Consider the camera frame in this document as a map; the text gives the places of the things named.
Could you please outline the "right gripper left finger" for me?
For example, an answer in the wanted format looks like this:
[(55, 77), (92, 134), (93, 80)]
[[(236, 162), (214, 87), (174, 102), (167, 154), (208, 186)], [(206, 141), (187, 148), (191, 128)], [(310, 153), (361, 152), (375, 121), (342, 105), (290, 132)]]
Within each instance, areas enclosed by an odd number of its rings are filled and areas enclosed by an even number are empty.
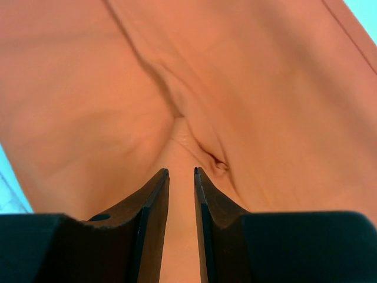
[(2, 282), (157, 282), (169, 173), (78, 221), (65, 214), (1, 216)]

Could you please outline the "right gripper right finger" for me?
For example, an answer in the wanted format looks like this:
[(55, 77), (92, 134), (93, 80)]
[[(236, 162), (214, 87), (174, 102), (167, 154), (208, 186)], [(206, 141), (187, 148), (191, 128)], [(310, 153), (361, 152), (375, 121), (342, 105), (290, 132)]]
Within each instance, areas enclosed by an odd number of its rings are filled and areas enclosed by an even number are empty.
[(202, 282), (376, 281), (376, 228), (363, 214), (250, 213), (200, 167), (194, 195)]

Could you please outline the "orange trousers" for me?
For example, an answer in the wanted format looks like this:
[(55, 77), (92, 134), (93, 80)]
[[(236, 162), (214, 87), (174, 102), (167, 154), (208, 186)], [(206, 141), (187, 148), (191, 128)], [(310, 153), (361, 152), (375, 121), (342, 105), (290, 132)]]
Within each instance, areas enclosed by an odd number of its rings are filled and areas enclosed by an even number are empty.
[(256, 212), (376, 221), (376, 45), (342, 1), (2, 1), (1, 144), (78, 219), (162, 167), (161, 282), (199, 282), (194, 168)]

